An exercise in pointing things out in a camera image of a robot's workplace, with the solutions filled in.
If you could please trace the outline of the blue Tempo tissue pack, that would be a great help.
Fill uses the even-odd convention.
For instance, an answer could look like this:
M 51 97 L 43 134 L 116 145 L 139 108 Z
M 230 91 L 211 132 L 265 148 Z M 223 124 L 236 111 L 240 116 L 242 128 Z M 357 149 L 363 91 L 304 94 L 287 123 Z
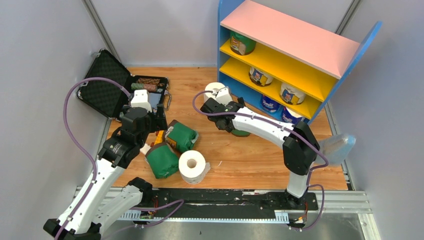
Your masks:
M 272 98 L 262 94 L 260 97 L 260 106 L 267 112 L 273 114 L 276 113 L 280 107 L 281 104 L 277 101 L 273 100 Z

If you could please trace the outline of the cream roll blue picture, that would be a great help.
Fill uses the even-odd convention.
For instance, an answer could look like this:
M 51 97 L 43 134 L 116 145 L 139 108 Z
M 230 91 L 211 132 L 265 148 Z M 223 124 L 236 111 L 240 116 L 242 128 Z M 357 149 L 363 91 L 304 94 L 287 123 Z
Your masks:
M 263 71 L 258 70 L 253 66 L 250 68 L 248 76 L 254 84 L 260 87 L 266 87 L 270 85 L 274 80 L 272 76 Z

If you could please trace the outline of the cream roll brown band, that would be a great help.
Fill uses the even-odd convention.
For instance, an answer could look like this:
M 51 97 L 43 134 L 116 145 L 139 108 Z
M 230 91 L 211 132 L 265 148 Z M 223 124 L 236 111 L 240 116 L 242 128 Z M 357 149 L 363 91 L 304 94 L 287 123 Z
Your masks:
M 285 103 L 290 105 L 299 105 L 306 98 L 304 92 L 286 83 L 281 84 L 279 95 Z

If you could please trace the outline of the plain green roll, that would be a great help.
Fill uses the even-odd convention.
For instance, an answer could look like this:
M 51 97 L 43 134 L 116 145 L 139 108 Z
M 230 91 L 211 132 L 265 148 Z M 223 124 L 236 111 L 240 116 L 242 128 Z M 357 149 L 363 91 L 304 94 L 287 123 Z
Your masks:
M 241 56 L 249 55 L 256 47 L 257 42 L 235 31 L 230 32 L 230 49 Z

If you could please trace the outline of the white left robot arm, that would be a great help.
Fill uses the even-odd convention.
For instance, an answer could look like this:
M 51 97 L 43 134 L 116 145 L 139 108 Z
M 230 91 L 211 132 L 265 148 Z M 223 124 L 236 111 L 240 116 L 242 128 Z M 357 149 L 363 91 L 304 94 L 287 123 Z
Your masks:
M 76 198 L 58 218 L 44 224 L 43 230 L 56 240 L 99 240 L 130 208 L 152 203 L 152 184 L 135 177 L 111 202 L 101 205 L 112 184 L 140 154 L 149 134 L 168 128 L 162 106 L 154 111 L 128 107 L 120 121 L 121 126 L 103 143 L 94 169 Z

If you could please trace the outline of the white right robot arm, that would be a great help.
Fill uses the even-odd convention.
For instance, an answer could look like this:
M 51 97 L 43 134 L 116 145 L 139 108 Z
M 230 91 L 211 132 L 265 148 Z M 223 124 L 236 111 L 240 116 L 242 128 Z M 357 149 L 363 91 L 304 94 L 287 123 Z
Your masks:
M 305 203 L 310 169 L 320 150 L 307 123 L 285 123 L 257 114 L 245 106 L 242 99 L 223 104 L 209 98 L 198 112 L 206 115 L 219 130 L 248 132 L 281 148 L 284 165 L 290 172 L 286 204 L 298 209 Z

